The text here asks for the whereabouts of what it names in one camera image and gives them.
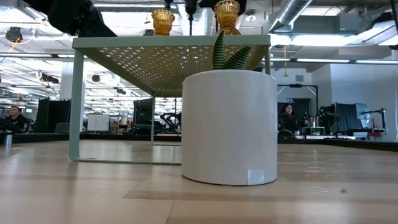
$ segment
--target plant leaf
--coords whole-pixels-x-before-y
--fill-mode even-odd
[[[221,31],[213,47],[213,70],[223,69],[225,61],[224,31]]]
[[[250,46],[243,47],[235,52],[225,63],[223,69],[243,69],[251,51]]]
[[[253,71],[262,72],[262,66],[261,65],[257,66],[256,68],[253,69]]]

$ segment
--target perforated tabletop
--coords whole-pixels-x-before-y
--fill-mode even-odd
[[[212,69],[216,36],[76,38],[73,48],[154,96],[181,96],[190,75]],[[268,35],[226,35],[227,55],[250,45],[246,69],[268,55]]]

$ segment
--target white label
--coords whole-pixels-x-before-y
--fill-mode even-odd
[[[248,170],[248,185],[265,184],[264,170]]]

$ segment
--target white cylindrical planter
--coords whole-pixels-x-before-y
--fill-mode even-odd
[[[186,78],[182,103],[182,175],[223,185],[277,177],[277,84],[247,70]]]

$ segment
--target man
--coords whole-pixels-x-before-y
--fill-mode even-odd
[[[27,126],[29,120],[25,118],[21,113],[22,110],[19,107],[12,106],[9,112],[10,116],[8,116],[6,119],[11,121],[18,128],[20,128],[23,133],[26,133],[29,130]]]

